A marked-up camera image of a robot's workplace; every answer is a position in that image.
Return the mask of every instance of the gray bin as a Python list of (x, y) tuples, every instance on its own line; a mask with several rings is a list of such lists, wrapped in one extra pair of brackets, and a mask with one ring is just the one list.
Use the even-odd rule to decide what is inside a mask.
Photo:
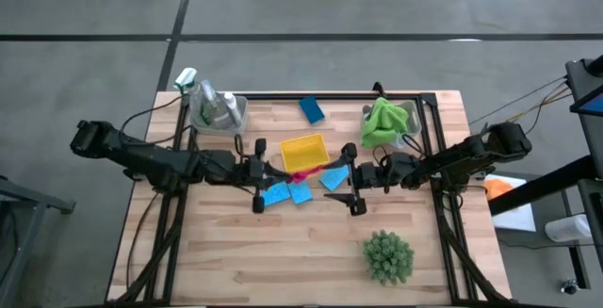
[[(406, 133), (406, 135), (410, 136), (411, 138), (414, 138), (417, 134), (420, 134), (422, 130), (421, 122), (418, 118), (418, 113), (416, 110), (416, 103), (415, 101), (404, 101), (398, 106), (406, 110), (406, 112), (408, 113), (408, 120), (406, 121), (408, 133)], [(362, 118), (362, 124), (364, 124), (364, 122), (368, 119), (368, 117), (370, 116), (370, 110), (372, 109), (372, 107), (370, 106), (366, 106), (365, 108), (363, 108), (364, 114)], [(404, 139), (402, 139), (402, 134), (398, 134), (398, 138), (393, 142), (389, 142), (389, 144), (396, 149), (402, 149), (407, 145), (406, 142), (404, 142)]]
[(191, 98), (190, 104), (190, 124), (197, 129), (197, 132), (202, 135), (214, 135), (214, 136), (230, 136), (233, 137), (236, 134), (243, 135), (245, 132), (245, 127), (247, 126), (247, 119), (249, 118), (249, 111), (247, 107), (247, 99), (243, 96), (237, 96), (236, 98), (236, 107), (238, 107), (238, 112), (241, 114), (241, 125), (231, 125), (227, 128), (214, 128), (211, 125), (206, 125), (203, 119), (201, 118), (200, 108), (201, 105), (197, 103), (197, 100)]

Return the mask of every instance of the red object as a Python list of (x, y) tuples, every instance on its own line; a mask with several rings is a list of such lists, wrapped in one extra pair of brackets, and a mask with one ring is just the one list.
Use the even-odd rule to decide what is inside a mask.
[(310, 170), (303, 170), (303, 171), (297, 171), (294, 172), (291, 176), (293, 177), (291, 179), (291, 182), (298, 184), (301, 183), (303, 181), (305, 181), (305, 179), (307, 179), (310, 175), (315, 174), (317, 172), (321, 172), (322, 170), (324, 170), (324, 165), (322, 166), (318, 166), (318, 167), (314, 167)]

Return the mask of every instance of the green cloth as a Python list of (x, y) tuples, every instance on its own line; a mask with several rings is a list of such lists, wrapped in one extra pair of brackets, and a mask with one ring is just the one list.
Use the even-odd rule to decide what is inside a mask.
[(395, 141), (398, 134), (408, 132), (408, 113), (383, 97), (373, 105), (368, 121), (362, 126), (362, 147), (374, 148)]

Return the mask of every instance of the blue block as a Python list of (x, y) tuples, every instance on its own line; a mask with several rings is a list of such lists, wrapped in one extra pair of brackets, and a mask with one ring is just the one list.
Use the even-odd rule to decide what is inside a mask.
[(264, 206), (279, 203), (291, 197), (285, 182), (278, 183), (262, 192)]
[(289, 187), (289, 191), (293, 197), (294, 204), (300, 204), (312, 200), (312, 192), (305, 181), (298, 184), (290, 183), (287, 186)]
[(348, 178), (350, 174), (350, 169), (348, 166), (343, 166), (331, 170), (326, 170), (322, 177), (320, 178), (320, 182), (327, 187), (327, 189), (333, 191), (335, 190), (341, 183)]
[(304, 97), (300, 100), (300, 107), (310, 124), (324, 120), (324, 113), (318, 106), (317, 99), (314, 96)]

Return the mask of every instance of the yellow container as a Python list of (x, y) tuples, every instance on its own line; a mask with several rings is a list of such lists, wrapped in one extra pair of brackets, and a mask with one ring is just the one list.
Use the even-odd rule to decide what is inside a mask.
[(329, 153), (322, 134), (281, 142), (281, 153), (286, 172), (309, 170), (329, 162)]

